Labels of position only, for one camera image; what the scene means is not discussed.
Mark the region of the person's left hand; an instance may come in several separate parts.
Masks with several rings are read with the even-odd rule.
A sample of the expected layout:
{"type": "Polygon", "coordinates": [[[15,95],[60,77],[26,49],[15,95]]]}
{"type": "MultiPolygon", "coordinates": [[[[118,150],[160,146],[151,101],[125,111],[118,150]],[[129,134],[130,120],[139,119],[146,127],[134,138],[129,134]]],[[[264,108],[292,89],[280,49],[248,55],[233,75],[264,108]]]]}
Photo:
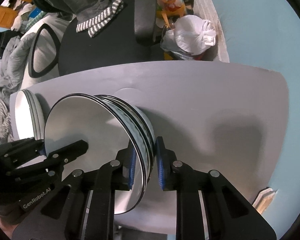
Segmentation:
{"type": "Polygon", "coordinates": [[[9,239],[12,239],[13,232],[17,226],[18,224],[16,225],[9,224],[0,217],[0,228],[9,239]]]}

